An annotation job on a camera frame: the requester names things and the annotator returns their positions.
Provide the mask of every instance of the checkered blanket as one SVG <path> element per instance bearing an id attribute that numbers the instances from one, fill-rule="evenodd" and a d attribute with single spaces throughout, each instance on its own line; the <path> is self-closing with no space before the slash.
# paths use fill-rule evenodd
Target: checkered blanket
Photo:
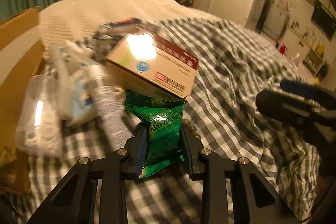
<path id="1" fill-rule="evenodd" d="M 247 157 L 302 219 L 315 197 L 317 150 L 293 128 L 262 117 L 255 105 L 257 93 L 277 90 L 281 79 L 301 81 L 294 68 L 268 41 L 233 22 L 179 19 L 160 24 L 173 43 L 199 58 L 184 118 L 197 128 L 204 147 L 233 160 Z M 62 159 L 29 157 L 31 193 L 6 195 L 18 223 L 29 219 L 79 158 L 95 160 L 110 152 L 97 119 L 77 129 L 65 128 L 64 137 Z M 232 222 L 230 184 L 226 184 Z M 127 181 L 126 195 L 129 223 L 199 223 L 202 182 L 189 180 L 181 167 Z"/>

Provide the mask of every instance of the cardboard box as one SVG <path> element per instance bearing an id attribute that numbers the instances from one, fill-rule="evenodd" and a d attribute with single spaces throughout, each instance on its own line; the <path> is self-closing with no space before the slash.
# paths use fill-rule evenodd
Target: cardboard box
<path id="1" fill-rule="evenodd" d="M 28 82 L 44 66 L 38 13 L 31 8 L 0 25 L 0 193 L 29 191 L 28 159 L 15 134 Z"/>
<path id="2" fill-rule="evenodd" d="M 193 55 L 137 26 L 106 58 L 115 83 L 169 101 L 190 95 L 197 66 Z"/>

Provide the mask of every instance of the red object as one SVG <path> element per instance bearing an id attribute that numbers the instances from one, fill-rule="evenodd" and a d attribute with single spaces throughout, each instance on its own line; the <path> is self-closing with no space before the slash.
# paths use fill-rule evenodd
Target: red object
<path id="1" fill-rule="evenodd" d="M 284 55 L 285 52 L 286 52 L 286 50 L 287 50 L 286 45 L 285 45 L 285 44 L 282 44 L 281 47 L 280 47 L 280 49 L 279 49 L 279 52 L 280 52 L 282 55 Z"/>
<path id="2" fill-rule="evenodd" d="M 118 23 L 120 23 L 120 24 L 121 23 L 131 23 L 131 22 L 134 22 L 134 18 L 118 21 Z"/>
<path id="3" fill-rule="evenodd" d="M 157 72 L 156 75 L 155 75 L 155 78 L 163 81 L 164 79 L 166 79 L 166 76 L 163 75 L 162 73 Z"/>

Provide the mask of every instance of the television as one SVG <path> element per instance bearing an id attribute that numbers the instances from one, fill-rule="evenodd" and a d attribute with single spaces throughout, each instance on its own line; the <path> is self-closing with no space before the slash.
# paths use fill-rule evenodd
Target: television
<path id="1" fill-rule="evenodd" d="M 311 22 L 313 22 L 313 24 L 317 26 L 329 40 L 331 40 L 336 29 L 336 19 L 319 0 L 315 0 L 315 8 L 311 17 Z"/>

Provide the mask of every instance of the clear plastic container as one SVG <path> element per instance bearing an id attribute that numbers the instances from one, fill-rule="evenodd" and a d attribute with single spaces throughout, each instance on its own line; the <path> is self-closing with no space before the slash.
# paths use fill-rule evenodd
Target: clear plastic container
<path id="1" fill-rule="evenodd" d="M 31 78 L 16 129 L 16 146 L 30 155 L 59 157 L 63 151 L 57 114 L 57 83 L 52 76 Z"/>

